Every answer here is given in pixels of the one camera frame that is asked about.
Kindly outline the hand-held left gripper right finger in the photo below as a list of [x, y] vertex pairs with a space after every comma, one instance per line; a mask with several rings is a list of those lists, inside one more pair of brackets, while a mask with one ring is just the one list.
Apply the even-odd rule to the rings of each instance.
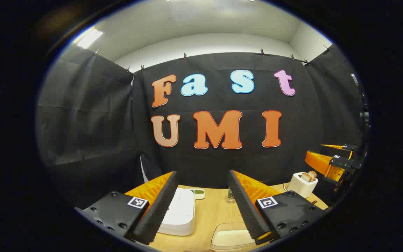
[[228, 173], [228, 185], [257, 245], [299, 233], [326, 214], [295, 191], [280, 192], [234, 170]]

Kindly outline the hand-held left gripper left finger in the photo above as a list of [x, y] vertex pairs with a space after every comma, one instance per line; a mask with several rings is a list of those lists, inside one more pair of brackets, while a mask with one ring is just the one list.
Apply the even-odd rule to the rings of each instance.
[[113, 236], [149, 245], [155, 239], [177, 188], [178, 174], [171, 171], [128, 192], [111, 191], [76, 211]]

